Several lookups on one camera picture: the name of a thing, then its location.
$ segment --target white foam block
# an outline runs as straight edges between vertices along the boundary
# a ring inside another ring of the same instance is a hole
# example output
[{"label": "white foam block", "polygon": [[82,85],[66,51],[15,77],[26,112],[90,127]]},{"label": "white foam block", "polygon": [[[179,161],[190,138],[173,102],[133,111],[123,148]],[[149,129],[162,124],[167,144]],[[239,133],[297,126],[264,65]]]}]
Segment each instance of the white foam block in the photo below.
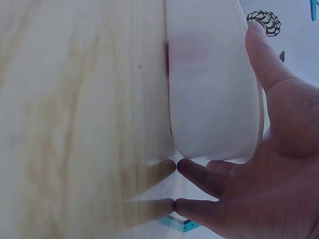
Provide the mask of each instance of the white foam block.
[{"label": "white foam block", "polygon": [[264,123],[262,88],[237,0],[166,2],[172,136],[186,158],[249,160]]}]

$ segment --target teal graphic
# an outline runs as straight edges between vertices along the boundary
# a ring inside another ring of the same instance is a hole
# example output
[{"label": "teal graphic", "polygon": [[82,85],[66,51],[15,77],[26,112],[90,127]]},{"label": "teal graphic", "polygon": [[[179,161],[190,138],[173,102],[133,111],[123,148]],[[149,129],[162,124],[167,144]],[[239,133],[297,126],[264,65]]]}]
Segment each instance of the teal graphic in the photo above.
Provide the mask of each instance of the teal graphic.
[{"label": "teal graphic", "polygon": [[319,6],[319,0],[310,0],[312,21],[316,21],[317,19],[317,6]]},{"label": "teal graphic", "polygon": [[286,53],[285,51],[282,51],[279,55],[279,58],[281,59],[282,62],[285,62],[285,58],[286,58]]},{"label": "teal graphic", "polygon": [[161,218],[158,220],[158,222],[181,233],[186,233],[197,227],[200,227],[200,224],[197,224],[191,220],[182,221],[172,216]]}]

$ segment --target hand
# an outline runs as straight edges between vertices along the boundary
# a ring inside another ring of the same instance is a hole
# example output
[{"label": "hand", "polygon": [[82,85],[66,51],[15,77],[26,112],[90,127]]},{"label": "hand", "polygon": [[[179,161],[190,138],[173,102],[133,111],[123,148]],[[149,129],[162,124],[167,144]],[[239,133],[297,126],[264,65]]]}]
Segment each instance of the hand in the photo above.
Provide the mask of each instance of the hand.
[{"label": "hand", "polygon": [[270,129],[246,164],[183,159],[178,171],[218,202],[175,210],[227,239],[319,238],[319,89],[292,74],[251,25],[246,49],[265,89]]}]

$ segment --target wooden board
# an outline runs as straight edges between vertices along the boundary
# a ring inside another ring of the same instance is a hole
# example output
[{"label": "wooden board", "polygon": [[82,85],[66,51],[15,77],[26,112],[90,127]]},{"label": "wooden board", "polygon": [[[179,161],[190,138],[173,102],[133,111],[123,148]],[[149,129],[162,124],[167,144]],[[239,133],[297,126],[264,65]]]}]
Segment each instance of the wooden board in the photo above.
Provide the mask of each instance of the wooden board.
[{"label": "wooden board", "polygon": [[1,238],[142,239],[173,211],[164,22],[163,0],[0,2]]}]

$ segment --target black and white tire graphic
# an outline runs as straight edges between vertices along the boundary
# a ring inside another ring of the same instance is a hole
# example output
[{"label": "black and white tire graphic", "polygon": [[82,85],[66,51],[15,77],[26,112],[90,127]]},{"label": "black and white tire graphic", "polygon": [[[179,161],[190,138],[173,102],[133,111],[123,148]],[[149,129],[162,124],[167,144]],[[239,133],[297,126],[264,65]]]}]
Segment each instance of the black and white tire graphic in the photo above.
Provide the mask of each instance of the black and white tire graphic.
[{"label": "black and white tire graphic", "polygon": [[268,37],[277,36],[280,32],[281,22],[272,11],[254,11],[247,15],[248,26],[254,22],[262,24]]}]

